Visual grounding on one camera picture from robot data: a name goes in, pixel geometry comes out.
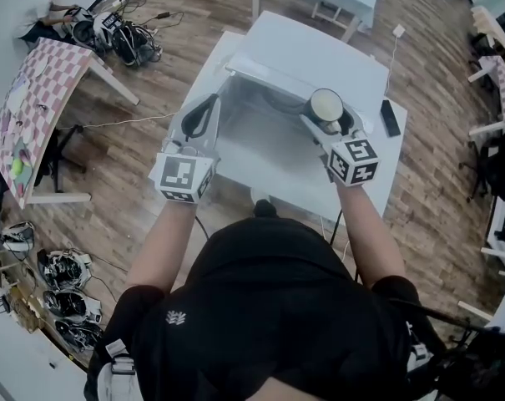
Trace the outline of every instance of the tennis ball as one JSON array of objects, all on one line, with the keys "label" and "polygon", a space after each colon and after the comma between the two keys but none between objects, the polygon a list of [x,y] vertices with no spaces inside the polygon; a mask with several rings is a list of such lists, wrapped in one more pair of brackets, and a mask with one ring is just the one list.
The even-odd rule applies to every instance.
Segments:
[{"label": "tennis ball", "polygon": [[13,160],[13,164],[11,165],[11,171],[15,176],[21,175],[23,169],[24,169],[24,163],[22,162],[21,159],[17,158]]}]

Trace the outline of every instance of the black t-shirt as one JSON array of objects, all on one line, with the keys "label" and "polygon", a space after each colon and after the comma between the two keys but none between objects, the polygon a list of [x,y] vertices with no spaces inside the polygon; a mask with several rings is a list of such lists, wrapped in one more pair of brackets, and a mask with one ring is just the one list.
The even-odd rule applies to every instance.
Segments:
[{"label": "black t-shirt", "polygon": [[444,349],[405,278],[372,291],[353,282],[330,246],[292,220],[255,218],[215,233],[186,284],[169,296],[133,287],[117,304],[89,364],[88,399],[121,339],[145,400],[243,400],[268,377],[323,399],[401,392],[411,338]]}]

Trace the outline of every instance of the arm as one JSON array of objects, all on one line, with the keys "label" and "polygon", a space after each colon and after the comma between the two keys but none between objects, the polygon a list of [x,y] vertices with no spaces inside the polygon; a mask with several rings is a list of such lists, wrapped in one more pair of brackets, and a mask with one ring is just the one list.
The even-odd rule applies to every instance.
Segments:
[{"label": "arm", "polygon": [[361,188],[337,186],[354,261],[366,287],[384,277],[406,277],[404,261],[367,193]]},{"label": "arm", "polygon": [[168,200],[128,272],[126,286],[150,285],[169,293],[184,260],[196,205]]},{"label": "arm", "polygon": [[75,8],[79,8],[79,6],[77,4],[73,4],[71,6],[59,6],[58,4],[53,3],[50,5],[50,10],[52,12],[61,12],[62,10],[70,10]]},{"label": "arm", "polygon": [[40,18],[39,21],[44,25],[48,26],[48,25],[55,25],[56,23],[70,23],[72,22],[72,17],[67,16],[59,19],[51,19],[49,17],[45,17]]}]

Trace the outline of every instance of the person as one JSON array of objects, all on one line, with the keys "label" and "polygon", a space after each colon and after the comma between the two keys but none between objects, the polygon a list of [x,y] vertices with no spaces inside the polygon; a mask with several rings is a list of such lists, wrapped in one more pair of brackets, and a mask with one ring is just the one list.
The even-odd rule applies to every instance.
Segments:
[{"label": "person", "polygon": [[171,292],[196,205],[168,201],[93,352],[86,399],[102,399],[98,375],[116,343],[144,400],[403,399],[414,338],[432,353],[445,345],[424,315],[390,301],[420,304],[366,192],[337,191],[363,285],[322,236],[259,200],[254,217],[206,242]]},{"label": "person", "polygon": [[52,3],[52,0],[29,0],[28,7],[23,14],[23,19],[15,29],[15,37],[31,43],[35,43],[39,38],[44,37],[74,44],[70,36],[62,38],[53,28],[53,25],[57,23],[71,23],[72,17],[51,18],[50,11],[61,12],[75,8],[78,8],[77,4],[59,6]]}]

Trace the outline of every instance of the person sitting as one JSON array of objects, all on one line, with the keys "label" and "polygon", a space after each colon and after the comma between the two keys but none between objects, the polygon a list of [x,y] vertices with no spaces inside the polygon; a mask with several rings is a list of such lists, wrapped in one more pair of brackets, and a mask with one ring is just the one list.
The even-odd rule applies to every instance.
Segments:
[{"label": "person sitting", "polygon": [[44,37],[75,44],[72,37],[62,38],[53,28],[56,23],[71,23],[72,17],[50,18],[50,11],[59,12],[74,8],[78,8],[78,5],[59,6],[52,3],[52,0],[30,0],[24,12],[23,20],[16,28],[15,37],[30,43],[35,43],[39,38]]}]

